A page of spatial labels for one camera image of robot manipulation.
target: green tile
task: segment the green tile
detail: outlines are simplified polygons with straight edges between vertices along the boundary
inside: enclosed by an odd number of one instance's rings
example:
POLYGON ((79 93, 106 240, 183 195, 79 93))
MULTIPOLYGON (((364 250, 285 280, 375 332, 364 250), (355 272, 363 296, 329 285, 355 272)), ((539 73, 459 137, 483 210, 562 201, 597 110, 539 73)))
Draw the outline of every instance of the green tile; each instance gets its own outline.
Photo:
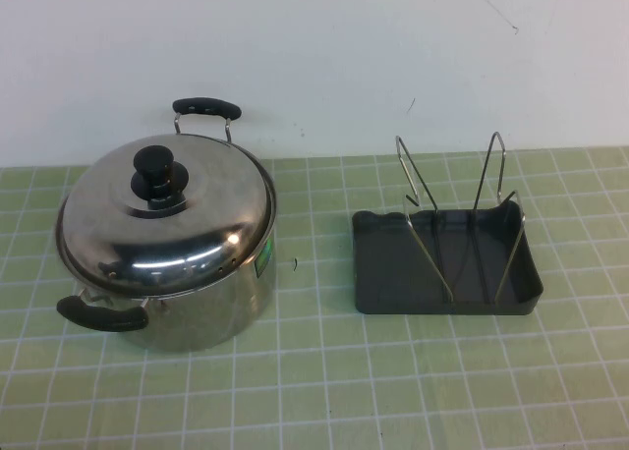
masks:
POLYGON ((361 209, 379 209, 383 201, 378 188, 364 188, 360 190, 347 190, 347 205, 351 211, 361 209))
POLYGON ((278 193, 306 192, 308 190, 307 172, 280 172, 274 177, 275 190, 278 193))
POLYGON ((300 386, 282 389, 282 420, 319 421, 327 416, 323 386, 300 386))
POLYGON ((308 193, 288 193, 278 195, 277 205, 280 214, 298 214, 310 212, 308 193))
POLYGON ((562 178, 570 194, 596 193, 602 191, 599 177, 597 177, 594 171, 564 173, 562 178))
POLYGON ((186 428, 229 427, 232 421, 232 393, 201 394, 188 397, 186 428))
POLYGON ((0 212, 0 234, 13 234, 18 228, 19 212, 0 212))
POLYGON ((48 234, 22 234, 16 236, 9 256, 43 255, 50 236, 48 234))
POLYGON ((629 190, 629 168, 605 170, 599 177, 606 190, 629 190))
POLYGON ((343 173, 345 175, 345 188, 378 186, 375 165, 373 167, 345 167, 343 173))
POLYGON ((414 340, 453 337, 450 319, 446 315, 410 315, 408 320, 414 340))
POLYGON ((468 385, 476 408, 517 406, 518 398, 511 381, 511 373, 471 374, 468 385))
POLYGON ((311 202, 313 212, 342 211, 347 209, 345 192, 342 190, 311 192, 311 202))
POLYGON ((316 286, 315 266, 312 263, 284 263, 277 265, 277 287, 280 290, 314 288, 316 286))
POLYGON ((313 214, 314 233, 318 236, 325 234, 346 234, 350 235, 349 214, 330 213, 313 214))
POLYGON ((374 420, 335 422, 332 424, 334 448, 378 450, 377 427, 374 420))
POLYGON ((603 360, 629 359, 629 330, 595 330, 594 338, 603 360))
POLYGON ((236 391, 234 425, 278 422, 277 390, 236 391))
POLYGON ((597 251, 605 266, 625 265, 629 258, 629 240, 597 243, 597 251))
POLYGON ((319 294, 321 296, 321 314, 356 313, 353 287, 326 288, 321 290, 319 294))
POLYGON ((72 280, 38 283, 34 286, 32 306, 34 308, 54 307, 59 300, 72 295, 73 289, 74 281, 72 280))
POLYGON ((453 315, 452 325, 457 337, 496 335, 495 321, 490 315, 453 315))
POLYGON ((465 370, 506 367, 502 346, 497 339, 463 340, 459 347, 465 370))
POLYGON ((627 161, 620 147, 591 147, 588 153, 596 168, 625 167, 627 161))
POLYGON ((531 443, 520 411, 478 413, 478 419, 486 448, 526 446, 531 443))
POLYGON ((0 409, 0 435, 5 444, 33 441, 39 434, 43 407, 0 409))
POLYGON ((340 157, 317 157, 317 158, 309 158, 308 166, 313 168, 329 168, 329 167, 340 167, 341 159, 340 157))
POLYGON ((587 439, 629 436, 629 428, 615 402, 574 405, 583 436, 587 439))
POLYGON ((277 385, 277 357, 259 355, 236 358, 236 387, 277 385))
POLYGON ((96 369, 61 369, 55 372, 50 387, 50 402, 90 401, 96 369))
POLYGON ((2 312, 0 314, 0 340, 19 338, 26 317, 27 314, 24 311, 2 312))
POLYGON ((137 408, 138 402, 135 399, 94 403, 89 435, 92 437, 132 435, 137 408))
POLYGON ((343 175, 340 168, 313 170, 310 172, 309 176, 312 192, 319 190, 340 190, 343 188, 343 175))
POLYGON ((548 220, 548 233, 553 242, 587 241, 588 234, 580 219, 548 220))
POLYGON ((567 275, 577 296, 613 294, 613 288, 603 270, 569 271, 567 275))
POLYGON ((22 211, 26 199, 27 192, 0 192, 0 210, 22 211))
POLYGON ((552 355, 543 337, 506 337, 503 341, 511 366, 552 364, 552 355))
POLYGON ((186 392, 188 363, 147 364, 144 371, 144 395, 186 392))
POLYGON ((46 413, 43 440, 80 438, 86 434, 90 404, 64 404, 50 406, 46 413))
POLYGON ((609 193, 609 198, 619 212, 629 212, 628 192, 609 193))
POLYGON ((455 158, 447 160, 452 180, 479 180, 483 171, 479 157, 455 158))
POLYGON ((294 216, 278 216, 277 237, 304 237, 312 233, 312 222, 309 214, 294 216))
POLYGON ((411 414, 422 410, 422 398, 416 378, 376 381, 373 384, 380 416, 411 414))
POLYGON ((323 381, 321 352, 289 352, 280 356, 282 384, 317 383, 323 381))
POLYGON ((25 337, 47 337, 61 335, 65 319, 55 309, 35 309, 29 314, 25 337))
POLYGON ((563 272, 547 271, 543 272, 540 277, 543 284, 542 300, 562 300, 566 298, 572 298, 570 283, 568 282, 566 275, 563 272))
POLYGON ((312 239, 282 239, 275 245, 277 261, 312 260, 312 239))
POLYGON ((588 154, 583 148, 554 150, 552 154, 562 172, 592 168, 588 154))
POLYGON ((142 369, 142 365, 103 367, 96 384, 96 398, 137 396, 140 393, 142 369))
POLYGON ((140 404, 138 433, 181 430, 184 418, 184 398, 143 398, 140 404))
POLYGON ((421 373, 461 371, 459 353, 454 341, 416 344, 415 356, 421 373))
POLYGON ((605 194, 572 196, 572 201, 581 216, 598 216, 614 212, 605 194))
POLYGON ((66 181, 66 167, 37 167, 32 179, 33 188, 63 187, 66 181))
POLYGON ((385 450, 430 448, 429 433, 423 418, 382 419, 380 430, 385 450))
POLYGON ((548 150, 530 150, 518 152, 518 160, 526 175, 554 173, 556 168, 548 150))
POLYGON ((59 366, 98 365, 103 337, 66 338, 59 366))
POLYGON ((232 389, 232 359, 194 360, 190 368, 191 392, 232 389))
POLYGON ((32 168, 5 168, 0 172, 0 190, 25 190, 32 175, 32 168))
POLYGON ((329 384, 330 418, 373 416, 372 386, 369 383, 329 384))
POLYGON ((588 332, 570 332, 548 336, 550 347, 557 362, 583 364, 597 362, 599 357, 588 332))
POLYGON ((29 307, 32 285, 2 285, 0 284, 0 310, 26 309, 29 307))
POLYGON ((411 345, 372 346, 370 358, 374 377, 415 374, 411 345))
POLYGON ((370 344, 401 342, 409 339, 403 315, 366 315, 365 328, 370 344))
POLYGON ((629 322, 617 298, 581 300, 580 303, 590 327, 626 325, 629 322))
POLYGON ((277 427, 235 429, 234 450, 249 450, 250 448, 257 450, 279 448, 279 430, 277 427))
POLYGON ((318 319, 281 322, 279 343, 283 350, 320 347, 318 319))
POLYGON ((329 381, 369 378, 367 350, 326 350, 325 370, 329 381))
POLYGON ((425 376, 421 383, 427 411, 470 408, 470 400, 462 376, 425 376))
POLYGON ((429 417, 435 449, 478 450, 483 448, 472 413, 429 417))
POLYGON ((535 443, 570 441, 579 434, 568 406, 531 408, 526 414, 535 443))
POLYGON ((25 340, 20 344, 15 369, 52 368, 57 360, 61 340, 25 340))
POLYGON ((317 237, 314 240, 319 259, 351 258, 352 239, 344 236, 317 237))
POLYGON ((573 300, 540 303, 538 313, 545 330, 584 329, 586 327, 577 302, 573 300))
POLYGON ((279 316, 282 319, 318 314, 316 290, 277 293, 279 316))
POLYGON ((2 281, 34 281, 37 279, 41 258, 8 258, 2 281))
POLYGON ((564 268, 600 266, 597 252, 591 244, 572 244, 557 246, 556 248, 564 268))
POLYGON ((277 158, 273 160, 275 171, 281 170, 305 170, 305 158, 277 158))
POLYGON ((264 352, 277 349, 277 327, 275 323, 254 322, 236 339, 236 351, 239 354, 247 352, 264 352))
POLYGON ((354 260, 322 261, 317 265, 318 285, 321 287, 354 284, 354 260))
POLYGON ((52 372, 15 373, 7 383, 6 406, 45 403, 52 372))
MULTIPOLYGON (((579 208, 579 204, 577 202, 577 199, 579 198, 581 197, 573 198, 575 204, 577 204, 577 208, 579 208)), ((539 197, 535 200, 535 206, 540 212, 540 216, 544 219, 551 219, 553 217, 577 216, 577 211, 575 211, 569 197, 539 197)), ((527 213, 527 215, 529 215, 529 211, 527 209, 525 209, 525 212, 527 213)))
POLYGON ((611 384, 618 396, 629 396, 629 379, 627 379, 627 376, 629 376, 629 364, 618 362, 607 364, 606 367, 611 384))

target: green label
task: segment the green label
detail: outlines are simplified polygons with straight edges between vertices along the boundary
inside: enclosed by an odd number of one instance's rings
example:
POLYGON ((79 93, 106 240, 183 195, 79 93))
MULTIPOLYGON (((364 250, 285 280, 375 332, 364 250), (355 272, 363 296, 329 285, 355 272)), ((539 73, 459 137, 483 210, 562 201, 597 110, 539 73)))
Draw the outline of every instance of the green label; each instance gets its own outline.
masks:
POLYGON ((254 266, 256 267, 256 275, 258 278, 260 278, 260 276, 264 272, 264 269, 268 265, 268 261, 271 260, 272 255, 273 242, 269 239, 268 241, 266 241, 266 244, 264 244, 262 252, 260 252, 257 256, 256 261, 254 261, 254 266))

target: grout line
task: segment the grout line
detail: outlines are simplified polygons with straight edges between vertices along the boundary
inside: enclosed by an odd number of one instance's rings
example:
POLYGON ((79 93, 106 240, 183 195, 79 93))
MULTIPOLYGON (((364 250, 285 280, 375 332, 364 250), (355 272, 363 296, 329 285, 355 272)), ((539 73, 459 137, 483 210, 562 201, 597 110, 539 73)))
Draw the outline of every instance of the grout line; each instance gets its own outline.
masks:
MULTIPOLYGON (((347 192, 345 191, 345 189, 347 188, 346 184, 345 184, 345 169, 343 167, 343 159, 341 158, 341 182, 342 182, 342 186, 343 186, 343 197, 345 198, 345 209, 346 209, 346 221, 348 223, 348 227, 350 230, 350 233, 352 232, 352 222, 351 222, 351 215, 350 215, 350 207, 349 207, 349 200, 347 199, 347 192)), ((379 448, 380 450, 384 450, 384 442, 382 441, 382 427, 380 425, 380 417, 378 415, 378 411, 377 411, 377 400, 375 399, 375 385, 373 382, 373 370, 372 370, 372 354, 370 353, 370 344, 369 344, 369 339, 368 339, 368 335, 367 335, 367 325, 365 323, 365 315, 361 314, 361 323, 363 324, 363 336, 364 336, 364 340, 365 340, 365 351, 367 352, 367 367, 368 367, 368 372, 369 372, 369 377, 370 377, 370 385, 372 387, 372 404, 373 404, 373 416, 375 417, 375 428, 377 430, 377 440, 378 440, 378 444, 379 444, 379 448)))
MULTIPOLYGON (((514 152, 514 160, 516 162, 516 164, 518 165, 518 170, 520 171, 520 173, 522 173, 522 165, 520 164, 520 159, 518 158, 518 154, 517 152, 514 152)), ((527 190, 529 189, 529 184, 525 181, 524 182, 525 187, 527 188, 527 190)), ((545 230, 546 235, 548 236, 548 238, 550 239, 550 233, 548 232, 548 226, 546 226, 545 220, 542 218, 542 225, 543 228, 545 230)), ((572 284, 570 283, 570 279, 568 278, 568 275, 565 272, 565 269, 563 268, 563 263, 561 262, 561 259, 559 258, 559 255, 557 253, 557 249, 553 246, 552 247, 555 256, 557 257, 557 261, 559 262, 559 266, 563 272, 563 275, 565 277, 565 280, 568 282, 568 285, 570 286, 570 288, 572 289, 572 284)), ((561 384, 561 389, 563 390, 563 394, 566 398, 566 400, 570 399, 570 396, 568 395, 568 388, 566 387, 566 384, 563 380, 563 375, 561 374, 561 368, 559 366, 559 362, 557 361, 557 358, 554 354, 554 351, 552 350, 552 345, 550 344, 550 339, 548 339, 548 336, 546 335, 546 330, 545 327, 543 326, 543 322, 542 322, 542 318, 540 317, 540 313, 538 312, 537 308, 533 309, 533 313, 535 314, 536 319, 538 320, 538 324, 540 325, 540 329, 542 330, 542 334, 543 337, 546 341, 546 346, 548 347, 548 350, 550 352, 550 357, 552 358, 553 363, 556 366, 556 370, 557 370, 557 374, 559 375, 559 382, 561 384)), ((577 427, 577 430, 579 431, 579 437, 581 438, 581 441, 584 443, 585 445, 585 437, 584 437, 584 433, 583 433, 583 429, 581 428, 581 425, 579 424, 579 420, 577 419, 577 413, 574 410, 573 406, 570 406, 570 414, 572 414, 572 419, 577 427)))
MULTIPOLYGON (((380 171, 377 164, 376 164, 375 176, 377 178, 377 183, 380 187, 380 201, 382 202, 382 208, 385 208, 384 193, 382 192, 382 185, 380 184, 380 171)), ((420 379, 420 370, 417 365, 417 354, 415 352, 415 345, 413 344, 413 335, 411 334, 411 325, 409 324, 408 314, 404 314, 404 323, 406 325, 406 334, 409 338, 409 343, 411 344, 411 354, 413 356, 413 367, 415 371, 415 376, 417 378, 417 387, 420 391, 420 404, 422 405, 422 411, 424 412, 424 421, 426 422, 426 431, 429 436, 430 450, 434 450, 434 442, 432 441, 432 432, 430 430, 429 415, 427 414, 426 400, 424 399, 424 389, 422 387, 422 381, 420 379)))
MULTIPOLYGON (((310 206, 310 213, 311 213, 311 234, 314 236, 315 235, 315 222, 313 220, 313 195, 312 195, 312 191, 311 191, 311 172, 309 170, 309 162, 308 159, 306 159, 306 182, 307 182, 307 186, 308 186, 308 203, 310 206)), ((316 242, 315 239, 313 239, 313 258, 316 259, 316 242)), ((318 334, 319 334, 319 341, 321 344, 321 364, 323 366, 323 392, 325 394, 325 419, 327 422, 327 439, 328 439, 328 443, 329 443, 329 447, 330 450, 334 450, 334 441, 332 439, 332 426, 330 424, 330 414, 332 413, 332 410, 330 409, 330 398, 329 398, 329 389, 327 387, 327 364, 325 361, 325 347, 324 347, 324 343, 323 343, 323 317, 322 317, 322 313, 321 313, 321 290, 319 288, 319 284, 318 284, 318 268, 317 268, 317 263, 316 260, 314 261, 314 286, 316 288, 316 309, 317 309, 317 318, 318 318, 318 334)), ((279 358, 279 323, 280 323, 280 316, 279 316, 279 309, 278 309, 278 314, 277 314, 277 349, 278 349, 278 358, 279 358)))
MULTIPOLYGON (((452 177, 450 175, 450 167, 448 166, 448 161, 445 158, 445 155, 443 155, 443 163, 445 165, 445 173, 447 173, 448 180, 450 181, 451 189, 452 189, 452 192, 454 194, 454 199, 456 200, 457 205, 459 207, 461 207, 461 201, 459 201, 459 197, 456 194, 456 190, 454 190, 454 184, 452 183, 452 177)), ((467 375, 467 372, 465 370, 465 366, 463 365, 463 355, 461 354, 461 347, 459 345, 459 341, 456 340, 457 339, 456 329, 454 328, 454 322, 452 320, 452 315, 451 314, 448 315, 448 324, 450 326, 450 331, 452 332, 452 337, 454 337, 454 339, 455 339, 454 344, 456 346, 456 354, 457 354, 457 357, 459 358, 459 364, 461 365, 461 369, 464 371, 463 372, 463 383, 465 384, 465 391, 466 391, 466 393, 468 395, 468 400, 470 401, 470 408, 472 409, 472 417, 474 418, 474 425, 476 427, 476 432, 477 432, 477 435, 479 437, 479 442, 481 443, 481 448, 486 448, 485 447, 485 441, 483 439, 483 433, 481 432, 481 425, 479 423, 479 416, 476 413, 476 408, 474 406, 474 400, 472 399, 472 391, 470 391, 470 383, 468 382, 468 375, 467 375)))

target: pot lid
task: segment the pot lid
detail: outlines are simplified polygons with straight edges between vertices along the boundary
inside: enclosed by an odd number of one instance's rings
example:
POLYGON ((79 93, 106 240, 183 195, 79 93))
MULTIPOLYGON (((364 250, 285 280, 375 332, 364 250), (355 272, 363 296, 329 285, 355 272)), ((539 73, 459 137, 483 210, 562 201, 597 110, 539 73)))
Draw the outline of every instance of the pot lid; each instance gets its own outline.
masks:
POLYGON ((237 145, 153 136, 82 175, 62 207, 57 242, 88 283, 131 297, 172 295, 238 268, 264 236, 271 203, 237 145))

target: black tray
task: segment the black tray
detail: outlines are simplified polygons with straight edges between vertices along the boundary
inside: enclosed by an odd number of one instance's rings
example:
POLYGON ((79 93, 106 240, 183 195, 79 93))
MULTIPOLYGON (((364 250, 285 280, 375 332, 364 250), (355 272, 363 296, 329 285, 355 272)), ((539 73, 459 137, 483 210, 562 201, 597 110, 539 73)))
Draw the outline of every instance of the black tray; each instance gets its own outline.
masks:
MULTIPOLYGON (((419 201, 417 189, 398 155, 419 201)), ((499 205, 352 218, 356 308, 367 314, 528 314, 543 291, 513 192, 499 205)), ((486 165, 481 176, 485 178, 486 165)))

